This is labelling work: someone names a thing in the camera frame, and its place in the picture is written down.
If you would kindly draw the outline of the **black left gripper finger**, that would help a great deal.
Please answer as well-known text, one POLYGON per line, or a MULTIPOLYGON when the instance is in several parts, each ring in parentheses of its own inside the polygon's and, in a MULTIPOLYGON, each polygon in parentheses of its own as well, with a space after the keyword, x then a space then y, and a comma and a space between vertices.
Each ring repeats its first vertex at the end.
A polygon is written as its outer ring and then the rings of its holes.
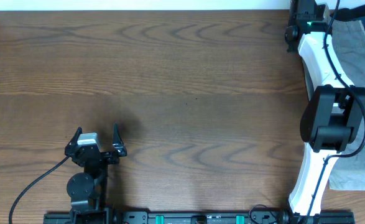
POLYGON ((121 139, 121 136, 118 131, 118 125, 114 123, 113 126, 113 141, 112 145, 117 152, 125 152, 125 145, 121 139))
POLYGON ((75 134, 73 135, 73 137, 71 138, 71 140, 67 144, 68 149, 74 149, 75 147, 77 147, 77 145, 78 145, 77 141, 78 141, 78 138, 79 138, 81 133, 82 133, 82 128, 78 127, 75 134))

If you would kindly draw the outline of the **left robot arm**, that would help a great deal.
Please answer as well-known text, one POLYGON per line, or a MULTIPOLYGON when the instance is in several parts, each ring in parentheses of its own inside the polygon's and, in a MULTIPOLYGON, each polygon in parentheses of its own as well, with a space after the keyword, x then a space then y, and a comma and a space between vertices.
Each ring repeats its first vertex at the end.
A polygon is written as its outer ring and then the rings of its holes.
POLYGON ((79 127, 65 147, 65 155, 83 168, 67 183, 71 199, 70 223, 112 223, 113 211, 105 204, 108 166, 119 163, 127 149, 113 126, 112 151, 101 151, 97 133, 84 133, 79 127))

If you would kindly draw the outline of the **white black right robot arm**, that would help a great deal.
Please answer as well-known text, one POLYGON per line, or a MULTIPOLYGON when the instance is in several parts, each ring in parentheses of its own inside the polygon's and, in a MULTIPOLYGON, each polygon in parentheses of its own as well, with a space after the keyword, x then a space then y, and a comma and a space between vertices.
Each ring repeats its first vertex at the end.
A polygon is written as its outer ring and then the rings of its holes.
POLYGON ((352 213, 321 210, 336 161, 359 154, 365 145, 365 88, 354 85, 337 58, 327 9, 315 0, 290 2, 285 41, 302 59, 309 102, 300 121, 304 156, 289 195, 287 223, 354 222, 352 213))

